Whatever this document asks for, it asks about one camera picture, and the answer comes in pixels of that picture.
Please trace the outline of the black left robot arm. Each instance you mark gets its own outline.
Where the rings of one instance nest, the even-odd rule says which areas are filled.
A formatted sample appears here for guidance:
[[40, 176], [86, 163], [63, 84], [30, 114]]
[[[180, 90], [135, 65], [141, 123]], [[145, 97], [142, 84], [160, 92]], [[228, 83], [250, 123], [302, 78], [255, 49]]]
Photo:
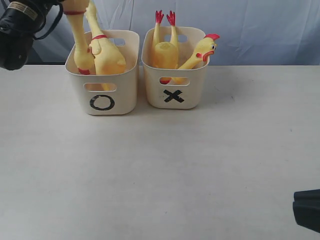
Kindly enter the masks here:
[[[61, 0], [2, 0], [0, 17], [0, 67], [9, 71], [21, 69], [28, 61], [34, 41], [45, 39], [63, 16]], [[36, 36], [46, 25], [53, 6], [59, 12], [49, 29]]]

